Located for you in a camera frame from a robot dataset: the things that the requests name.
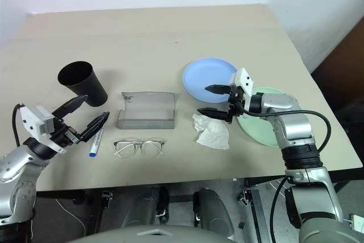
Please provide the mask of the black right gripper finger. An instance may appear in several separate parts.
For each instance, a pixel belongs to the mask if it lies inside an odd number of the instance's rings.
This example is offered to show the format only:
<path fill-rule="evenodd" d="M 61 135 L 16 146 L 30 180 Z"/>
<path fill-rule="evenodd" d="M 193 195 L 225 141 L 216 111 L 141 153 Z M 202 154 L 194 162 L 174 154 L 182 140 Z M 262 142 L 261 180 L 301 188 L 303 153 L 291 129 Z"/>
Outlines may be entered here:
<path fill-rule="evenodd" d="M 214 94 L 230 94 L 231 87 L 230 85 L 210 85 L 205 87 L 205 90 Z"/>
<path fill-rule="evenodd" d="M 215 120 L 222 120 L 225 122 L 230 122 L 230 116 L 228 112 L 220 111 L 215 108 L 199 108 L 197 111 L 209 118 L 215 119 Z"/>

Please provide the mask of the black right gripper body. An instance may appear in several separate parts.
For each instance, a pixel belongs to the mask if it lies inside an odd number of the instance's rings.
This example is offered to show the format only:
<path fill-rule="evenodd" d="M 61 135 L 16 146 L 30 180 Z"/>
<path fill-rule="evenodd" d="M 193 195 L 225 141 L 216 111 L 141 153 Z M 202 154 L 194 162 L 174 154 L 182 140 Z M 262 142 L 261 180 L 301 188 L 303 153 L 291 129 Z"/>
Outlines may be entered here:
<path fill-rule="evenodd" d="M 244 90 L 235 85 L 230 86 L 230 94 L 228 98 L 229 110 L 227 112 L 227 123 L 232 123 L 233 117 L 238 117 L 244 113 L 245 99 L 243 97 Z"/>

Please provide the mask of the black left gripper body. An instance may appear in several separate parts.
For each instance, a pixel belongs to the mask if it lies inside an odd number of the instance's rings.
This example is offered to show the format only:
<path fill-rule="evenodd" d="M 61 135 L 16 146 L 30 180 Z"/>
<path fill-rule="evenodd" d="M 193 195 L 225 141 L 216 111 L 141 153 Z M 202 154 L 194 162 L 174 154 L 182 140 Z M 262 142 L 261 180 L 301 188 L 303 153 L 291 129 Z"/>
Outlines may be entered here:
<path fill-rule="evenodd" d="M 53 119 L 54 131 L 51 133 L 51 140 L 60 147 L 67 147 L 80 142 L 85 142 L 82 135 L 74 128 L 68 126 L 64 120 Z"/>

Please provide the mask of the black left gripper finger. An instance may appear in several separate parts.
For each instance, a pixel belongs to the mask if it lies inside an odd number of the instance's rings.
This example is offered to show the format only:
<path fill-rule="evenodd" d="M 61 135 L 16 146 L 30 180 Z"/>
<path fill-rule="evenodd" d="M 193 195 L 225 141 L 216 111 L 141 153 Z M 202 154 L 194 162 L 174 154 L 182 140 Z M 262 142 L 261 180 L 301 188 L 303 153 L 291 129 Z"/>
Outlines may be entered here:
<path fill-rule="evenodd" d="M 74 97 L 54 110 L 52 115 L 59 120 L 63 119 L 66 115 L 73 113 L 76 109 L 78 109 L 86 99 L 87 96 Z"/>
<path fill-rule="evenodd" d="M 97 116 L 94 120 L 92 120 L 87 126 L 86 129 L 80 134 L 79 140 L 81 142 L 87 142 L 98 133 L 103 125 L 106 123 L 109 118 L 110 112 L 103 112 L 99 116 Z"/>

